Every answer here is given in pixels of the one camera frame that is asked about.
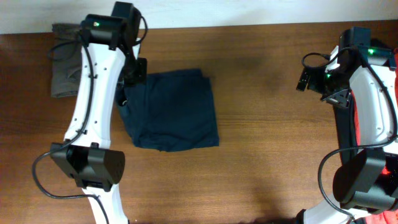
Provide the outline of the dark navy blue shorts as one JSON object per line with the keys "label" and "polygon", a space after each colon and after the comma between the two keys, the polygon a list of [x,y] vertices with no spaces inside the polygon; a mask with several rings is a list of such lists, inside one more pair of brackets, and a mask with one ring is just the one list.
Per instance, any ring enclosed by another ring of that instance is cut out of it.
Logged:
{"label": "dark navy blue shorts", "polygon": [[199,68],[150,74],[118,88],[115,102],[136,147],[178,152],[220,143],[211,82]]}

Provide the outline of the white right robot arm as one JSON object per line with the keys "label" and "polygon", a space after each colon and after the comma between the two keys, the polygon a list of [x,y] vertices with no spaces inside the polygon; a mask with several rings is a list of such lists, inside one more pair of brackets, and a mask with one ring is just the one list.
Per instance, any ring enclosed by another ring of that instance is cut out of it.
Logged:
{"label": "white right robot arm", "polygon": [[333,107],[341,166],[333,192],[300,211],[295,223],[367,223],[397,214],[397,51],[352,27],[325,55],[304,65],[298,91],[312,90]]}

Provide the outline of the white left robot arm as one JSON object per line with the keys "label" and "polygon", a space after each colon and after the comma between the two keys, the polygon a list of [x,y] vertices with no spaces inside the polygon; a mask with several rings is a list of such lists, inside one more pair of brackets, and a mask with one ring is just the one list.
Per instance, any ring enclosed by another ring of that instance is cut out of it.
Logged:
{"label": "white left robot arm", "polygon": [[89,14],[81,22],[81,78],[76,105],[62,143],[48,155],[81,188],[96,223],[129,223],[119,183],[125,155],[110,148],[115,93],[144,83],[147,59],[139,56],[140,23],[145,19],[129,2],[117,1],[109,16]]}

